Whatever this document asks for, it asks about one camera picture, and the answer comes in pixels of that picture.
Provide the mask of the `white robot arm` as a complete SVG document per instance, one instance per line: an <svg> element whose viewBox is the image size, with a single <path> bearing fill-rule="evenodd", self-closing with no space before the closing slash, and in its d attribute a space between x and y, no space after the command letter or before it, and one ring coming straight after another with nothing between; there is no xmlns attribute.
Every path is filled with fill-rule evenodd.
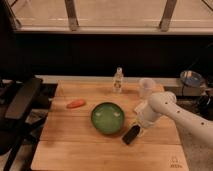
<svg viewBox="0 0 213 171"><path fill-rule="evenodd" d="M176 96L172 92L152 93L147 100L143 100L134 109L139 125L147 129L165 115L213 148L213 121L181 108L176 102Z"/></svg>

